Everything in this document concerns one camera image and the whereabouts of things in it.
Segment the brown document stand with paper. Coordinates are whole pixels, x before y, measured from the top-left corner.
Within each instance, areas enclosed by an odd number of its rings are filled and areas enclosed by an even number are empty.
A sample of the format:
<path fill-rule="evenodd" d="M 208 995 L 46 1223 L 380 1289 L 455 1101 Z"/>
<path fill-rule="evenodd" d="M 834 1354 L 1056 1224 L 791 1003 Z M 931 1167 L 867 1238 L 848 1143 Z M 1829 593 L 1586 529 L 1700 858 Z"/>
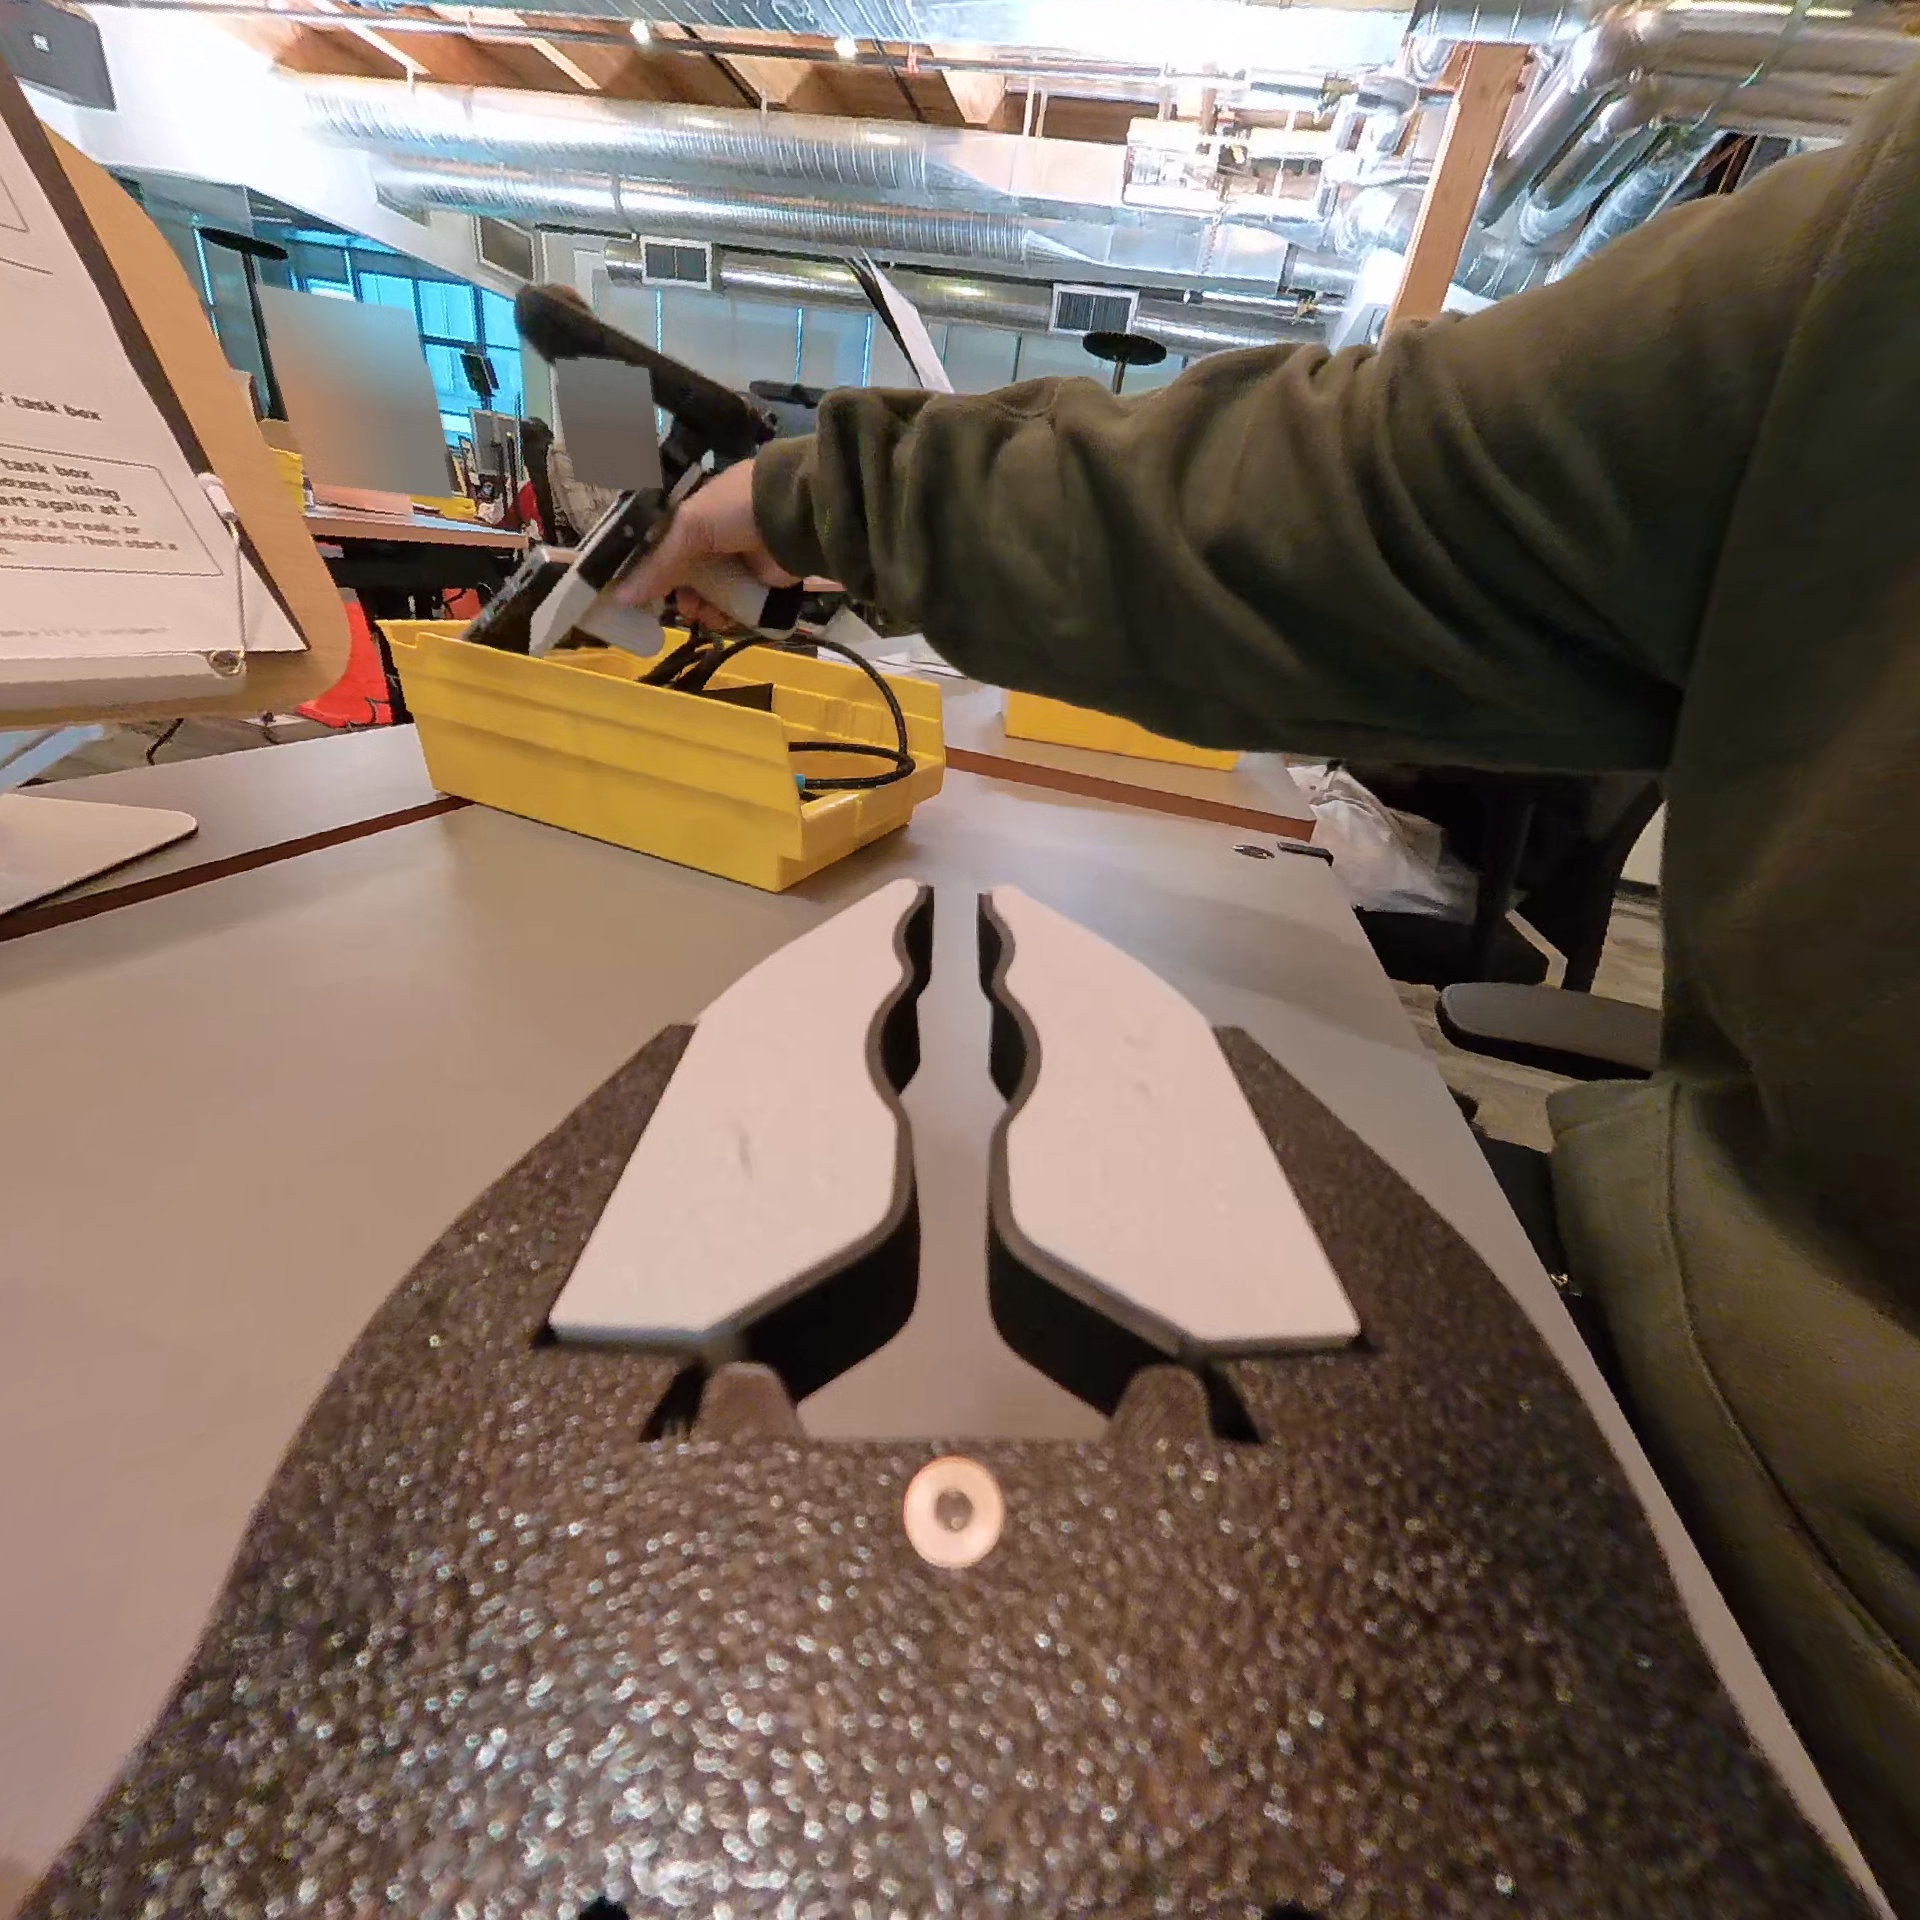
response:
<path fill-rule="evenodd" d="M 343 597 L 177 249 L 2 71 L 2 729 L 292 711 Z"/>

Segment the silver air duct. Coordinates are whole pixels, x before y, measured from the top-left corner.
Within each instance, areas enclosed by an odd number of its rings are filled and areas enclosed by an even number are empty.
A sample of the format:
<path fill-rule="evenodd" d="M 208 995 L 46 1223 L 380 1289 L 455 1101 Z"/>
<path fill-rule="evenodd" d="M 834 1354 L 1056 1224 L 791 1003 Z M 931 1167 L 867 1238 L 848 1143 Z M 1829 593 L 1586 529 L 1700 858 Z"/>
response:
<path fill-rule="evenodd" d="M 1332 219 L 1207 188 L 1150 204 L 1120 145 L 477 85 L 293 85 L 314 138 L 368 160 L 381 207 L 763 252 L 1277 296 L 1336 259 Z"/>

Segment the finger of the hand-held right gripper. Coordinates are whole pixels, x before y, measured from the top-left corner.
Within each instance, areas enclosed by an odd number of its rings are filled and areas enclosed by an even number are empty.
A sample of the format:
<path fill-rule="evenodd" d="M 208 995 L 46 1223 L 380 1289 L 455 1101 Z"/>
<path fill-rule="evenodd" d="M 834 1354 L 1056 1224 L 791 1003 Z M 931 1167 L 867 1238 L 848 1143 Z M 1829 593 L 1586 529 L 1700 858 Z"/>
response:
<path fill-rule="evenodd" d="M 613 645 L 604 637 L 604 615 L 597 612 L 611 580 L 622 568 L 617 556 L 598 547 L 580 547 L 575 564 L 543 597 L 530 619 L 527 657 L 543 660 L 554 648 Z"/>

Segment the person's green hoodie torso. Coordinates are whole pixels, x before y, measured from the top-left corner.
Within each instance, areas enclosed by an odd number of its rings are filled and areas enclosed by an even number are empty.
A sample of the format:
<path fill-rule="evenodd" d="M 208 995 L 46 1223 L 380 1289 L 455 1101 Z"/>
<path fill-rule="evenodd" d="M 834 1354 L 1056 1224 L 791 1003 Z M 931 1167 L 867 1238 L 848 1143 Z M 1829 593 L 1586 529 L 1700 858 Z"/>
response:
<path fill-rule="evenodd" d="M 1917 738 L 1668 788 L 1661 1061 L 1551 1098 L 1646 1454 L 1917 1914 Z"/>

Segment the yellow plastic bin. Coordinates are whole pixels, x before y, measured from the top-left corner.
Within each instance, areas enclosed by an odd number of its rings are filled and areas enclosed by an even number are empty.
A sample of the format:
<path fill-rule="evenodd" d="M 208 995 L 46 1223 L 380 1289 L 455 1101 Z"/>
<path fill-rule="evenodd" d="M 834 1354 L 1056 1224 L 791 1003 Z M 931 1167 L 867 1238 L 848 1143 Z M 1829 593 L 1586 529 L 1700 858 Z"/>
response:
<path fill-rule="evenodd" d="M 1095 709 L 1069 707 L 1064 701 L 1038 698 L 1031 692 L 1006 692 L 1003 729 L 1008 738 L 1020 741 L 1200 773 L 1230 773 L 1241 757 L 1237 751 L 1196 748 L 1189 741 L 1154 733 L 1137 722 L 1126 722 L 1123 718 L 1109 718 Z"/>
<path fill-rule="evenodd" d="M 782 892 L 903 830 L 947 773 L 942 692 L 848 653 L 722 642 L 711 675 L 674 660 L 466 642 L 444 620 L 385 627 L 440 793 Z M 700 698 L 773 681 L 777 711 Z"/>

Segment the person's right hand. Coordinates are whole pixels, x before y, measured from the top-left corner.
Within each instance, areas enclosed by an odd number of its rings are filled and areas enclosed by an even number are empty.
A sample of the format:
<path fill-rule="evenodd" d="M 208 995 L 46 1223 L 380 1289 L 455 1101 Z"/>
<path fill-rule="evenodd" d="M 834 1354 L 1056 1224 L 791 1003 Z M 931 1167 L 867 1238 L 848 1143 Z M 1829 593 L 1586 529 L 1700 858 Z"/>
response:
<path fill-rule="evenodd" d="M 782 568 L 755 520 L 755 459 L 715 473 L 690 491 L 649 551 L 642 604 L 708 612 L 726 630 L 791 637 L 802 583 Z"/>

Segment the black office chair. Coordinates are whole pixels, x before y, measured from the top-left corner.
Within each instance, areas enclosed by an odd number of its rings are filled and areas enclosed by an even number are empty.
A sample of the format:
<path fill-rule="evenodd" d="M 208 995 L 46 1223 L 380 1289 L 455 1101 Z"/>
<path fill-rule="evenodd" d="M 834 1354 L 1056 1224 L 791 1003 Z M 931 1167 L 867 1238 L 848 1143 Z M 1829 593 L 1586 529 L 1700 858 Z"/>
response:
<path fill-rule="evenodd" d="M 1556 985 L 1455 983 L 1433 1020 L 1455 1049 L 1577 1082 L 1643 1082 L 1661 1058 L 1661 1013 Z"/>

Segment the person's right forearm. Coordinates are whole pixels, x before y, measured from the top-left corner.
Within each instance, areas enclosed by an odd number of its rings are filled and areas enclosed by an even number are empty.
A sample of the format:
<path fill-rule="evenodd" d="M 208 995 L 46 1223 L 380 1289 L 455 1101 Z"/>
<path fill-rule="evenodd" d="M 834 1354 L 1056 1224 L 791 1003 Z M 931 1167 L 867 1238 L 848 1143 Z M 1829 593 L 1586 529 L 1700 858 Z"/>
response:
<path fill-rule="evenodd" d="M 1917 648 L 1917 76 L 1837 149 L 1377 348 L 855 394 L 760 538 L 980 681 L 1220 748 L 1785 756 Z"/>

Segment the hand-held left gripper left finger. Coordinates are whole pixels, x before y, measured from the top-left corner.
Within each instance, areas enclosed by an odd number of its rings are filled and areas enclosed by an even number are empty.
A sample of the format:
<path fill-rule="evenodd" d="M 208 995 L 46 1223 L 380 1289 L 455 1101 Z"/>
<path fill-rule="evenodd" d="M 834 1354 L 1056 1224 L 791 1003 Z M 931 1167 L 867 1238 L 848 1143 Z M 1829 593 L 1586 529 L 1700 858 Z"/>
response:
<path fill-rule="evenodd" d="M 699 1016 L 547 1329 L 707 1374 L 848 1374 L 911 1319 L 935 892 L 896 880 Z"/>

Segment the white stand base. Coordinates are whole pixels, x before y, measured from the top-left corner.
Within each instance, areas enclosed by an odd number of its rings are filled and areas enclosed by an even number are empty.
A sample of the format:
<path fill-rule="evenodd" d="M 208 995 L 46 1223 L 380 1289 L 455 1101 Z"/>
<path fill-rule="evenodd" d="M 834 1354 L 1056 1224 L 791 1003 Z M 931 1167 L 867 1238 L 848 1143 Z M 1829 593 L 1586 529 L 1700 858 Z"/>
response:
<path fill-rule="evenodd" d="M 171 849 L 199 833 L 173 808 L 2 793 L 2 914 Z"/>

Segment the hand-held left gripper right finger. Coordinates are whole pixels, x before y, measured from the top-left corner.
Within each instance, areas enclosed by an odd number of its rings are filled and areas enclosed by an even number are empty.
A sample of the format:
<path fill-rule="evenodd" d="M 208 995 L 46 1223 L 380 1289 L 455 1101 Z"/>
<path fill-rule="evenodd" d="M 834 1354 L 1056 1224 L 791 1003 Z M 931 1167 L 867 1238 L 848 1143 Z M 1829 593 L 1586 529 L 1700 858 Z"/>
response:
<path fill-rule="evenodd" d="M 1359 1314 L 1209 1020 L 1058 909 L 979 898 L 988 1308 L 1045 1374 L 1340 1351 Z"/>

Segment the white plastic bag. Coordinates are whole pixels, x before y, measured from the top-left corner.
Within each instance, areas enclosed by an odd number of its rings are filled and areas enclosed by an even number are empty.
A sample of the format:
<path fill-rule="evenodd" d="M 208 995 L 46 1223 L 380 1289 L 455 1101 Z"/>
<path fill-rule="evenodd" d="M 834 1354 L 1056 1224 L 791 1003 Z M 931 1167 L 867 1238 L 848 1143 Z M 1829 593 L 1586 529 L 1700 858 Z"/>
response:
<path fill-rule="evenodd" d="M 1303 760 L 1292 777 L 1310 808 L 1310 844 L 1326 852 L 1355 909 L 1473 924 L 1474 870 L 1455 858 L 1440 825 L 1389 808 L 1326 760 Z"/>

